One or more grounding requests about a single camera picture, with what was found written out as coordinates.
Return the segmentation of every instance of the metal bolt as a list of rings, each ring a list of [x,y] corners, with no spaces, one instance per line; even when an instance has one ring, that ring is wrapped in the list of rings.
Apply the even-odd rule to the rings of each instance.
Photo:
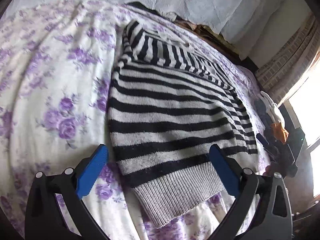
[[[70,175],[73,173],[73,168],[67,168],[65,171],[64,171],[65,174],[67,175]]]
[[[36,173],[36,178],[41,178],[42,177],[42,175],[43,175],[43,173],[41,172],[41,171],[38,171],[37,173]]]
[[[275,172],[273,176],[275,176],[276,179],[281,179],[281,174],[279,172]]]
[[[244,174],[247,174],[247,175],[251,175],[253,173],[252,170],[249,168],[244,168],[242,171]]]

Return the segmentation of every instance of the gray ribbed hem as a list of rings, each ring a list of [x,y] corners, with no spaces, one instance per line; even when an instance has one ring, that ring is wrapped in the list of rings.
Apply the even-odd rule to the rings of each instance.
[[[218,174],[207,162],[167,174],[133,190],[150,220],[160,228],[223,189]]]

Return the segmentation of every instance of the black device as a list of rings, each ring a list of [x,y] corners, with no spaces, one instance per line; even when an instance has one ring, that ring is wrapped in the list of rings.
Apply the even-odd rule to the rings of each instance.
[[[28,197],[25,240],[109,240],[97,225],[81,200],[83,192],[79,183],[82,180],[92,187],[101,171],[101,162],[95,160],[101,150],[100,145],[90,158],[83,159],[73,170],[66,169],[60,175],[46,176],[38,172],[33,180]],[[232,158],[224,156],[217,145],[210,148],[208,158],[215,167],[226,190],[236,196],[236,200],[209,240],[289,240],[292,236],[292,217],[288,195],[279,173],[272,177],[256,175],[251,169],[241,169]],[[91,177],[83,179],[83,174]],[[55,194],[62,194],[69,213],[81,236],[68,230],[61,214]],[[260,195],[255,216],[246,232],[236,236],[241,227],[255,194]],[[0,238],[22,240],[10,222],[1,217]]]

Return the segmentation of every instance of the striped sweater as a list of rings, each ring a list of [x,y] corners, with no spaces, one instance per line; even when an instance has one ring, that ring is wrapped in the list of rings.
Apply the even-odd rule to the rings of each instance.
[[[223,189],[207,158],[256,154],[249,116],[222,68],[132,21],[114,68],[108,127],[121,173],[162,227]]]

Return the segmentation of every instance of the floral bedsheet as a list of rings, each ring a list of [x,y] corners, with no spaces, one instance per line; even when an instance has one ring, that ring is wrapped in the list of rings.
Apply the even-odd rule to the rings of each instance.
[[[264,129],[253,106],[259,93],[254,77],[173,23],[100,0],[59,0],[21,9],[0,21],[0,205],[21,235],[35,173],[59,174],[90,156],[100,143],[109,145],[105,124],[110,73],[121,53],[122,30],[132,19],[221,62],[255,132]],[[262,172],[268,158],[258,147],[255,165]],[[163,228],[155,228],[121,183],[109,149],[110,163],[83,200],[112,240],[207,239],[234,200],[222,191]],[[79,233],[62,196],[57,199],[69,229]],[[255,204],[241,230],[248,226]]]

